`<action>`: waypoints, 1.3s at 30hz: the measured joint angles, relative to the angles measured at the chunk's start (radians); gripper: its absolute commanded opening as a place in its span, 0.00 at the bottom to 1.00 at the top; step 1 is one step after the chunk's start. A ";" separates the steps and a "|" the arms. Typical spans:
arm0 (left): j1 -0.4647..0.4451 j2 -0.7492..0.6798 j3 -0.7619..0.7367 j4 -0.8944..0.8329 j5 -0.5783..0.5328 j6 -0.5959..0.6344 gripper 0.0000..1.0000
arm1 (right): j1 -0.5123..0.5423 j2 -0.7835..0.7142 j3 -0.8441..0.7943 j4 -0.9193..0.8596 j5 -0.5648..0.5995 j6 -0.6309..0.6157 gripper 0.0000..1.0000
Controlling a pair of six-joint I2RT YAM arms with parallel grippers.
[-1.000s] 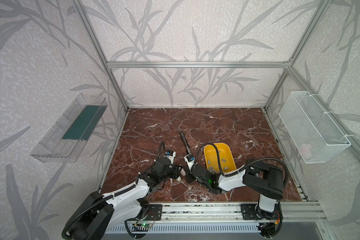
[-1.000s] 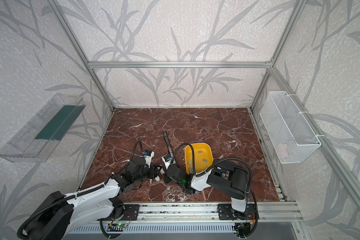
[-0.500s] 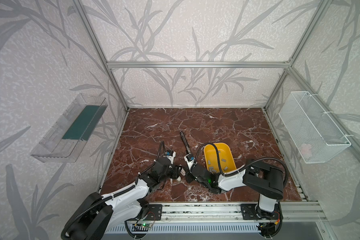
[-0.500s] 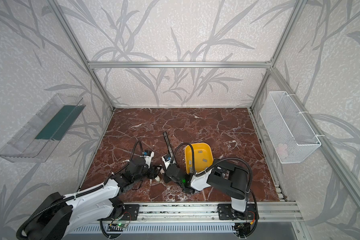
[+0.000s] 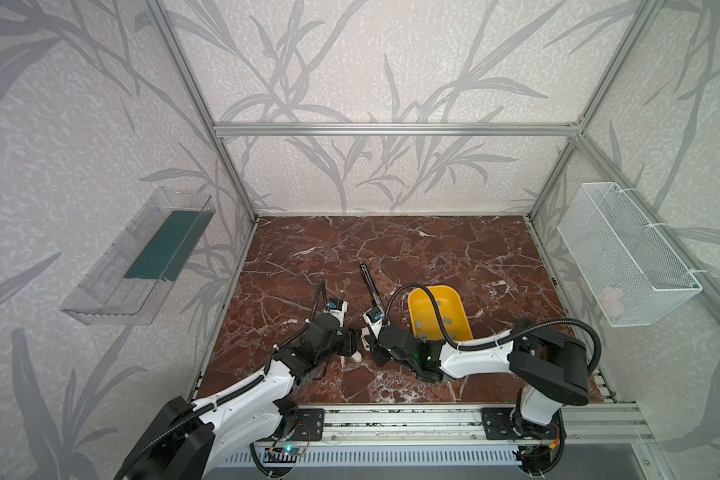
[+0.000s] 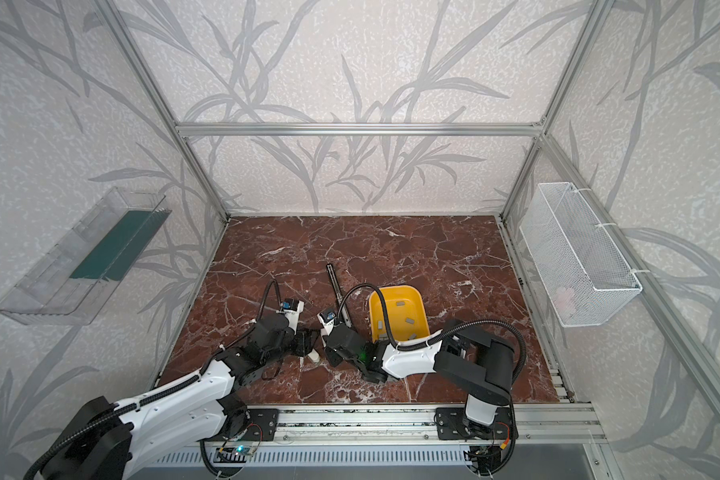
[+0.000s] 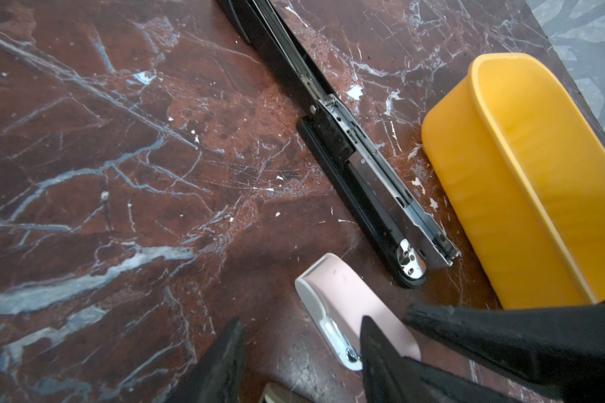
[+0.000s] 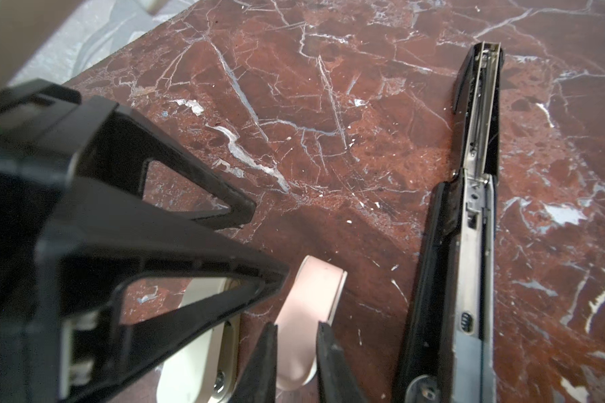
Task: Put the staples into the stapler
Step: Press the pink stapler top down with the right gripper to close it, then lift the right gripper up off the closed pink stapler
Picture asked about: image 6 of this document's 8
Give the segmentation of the beige mini stapler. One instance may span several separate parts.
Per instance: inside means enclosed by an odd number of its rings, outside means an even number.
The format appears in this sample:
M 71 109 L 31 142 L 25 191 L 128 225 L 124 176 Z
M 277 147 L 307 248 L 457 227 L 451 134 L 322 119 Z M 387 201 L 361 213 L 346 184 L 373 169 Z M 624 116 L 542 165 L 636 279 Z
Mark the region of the beige mini stapler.
M 307 358 L 314 364 L 319 364 L 321 361 L 320 355 L 315 349 L 307 355 Z

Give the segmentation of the black metal stapler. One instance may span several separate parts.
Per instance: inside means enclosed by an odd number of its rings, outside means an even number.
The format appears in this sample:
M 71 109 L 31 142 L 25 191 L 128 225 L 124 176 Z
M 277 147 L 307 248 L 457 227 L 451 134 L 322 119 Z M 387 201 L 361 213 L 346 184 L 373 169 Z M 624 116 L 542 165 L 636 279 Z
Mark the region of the black metal stapler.
M 333 289 L 335 298 L 336 298 L 336 306 L 339 307 L 343 301 L 343 293 L 338 281 L 338 277 L 336 275 L 335 268 L 332 263 L 328 263 L 326 265 L 326 270 L 328 273 L 329 281 L 331 284 L 331 287 Z M 349 327 L 352 328 L 352 321 L 350 318 L 350 315 L 348 313 L 348 310 L 346 307 L 343 307 L 341 311 L 339 312 L 339 317 L 342 319 L 342 321 Z

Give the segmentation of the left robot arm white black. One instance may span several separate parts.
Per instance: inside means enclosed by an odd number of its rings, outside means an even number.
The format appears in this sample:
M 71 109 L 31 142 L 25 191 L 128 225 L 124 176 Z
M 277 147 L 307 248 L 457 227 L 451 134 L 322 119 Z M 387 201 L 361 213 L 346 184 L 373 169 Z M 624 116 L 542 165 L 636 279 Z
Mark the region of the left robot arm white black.
M 305 356 L 316 341 L 314 330 L 299 325 L 303 301 L 278 303 L 199 369 L 131 398 L 87 402 L 25 478 L 127 479 L 191 442 L 244 430 L 249 418 L 238 390 L 286 357 Z

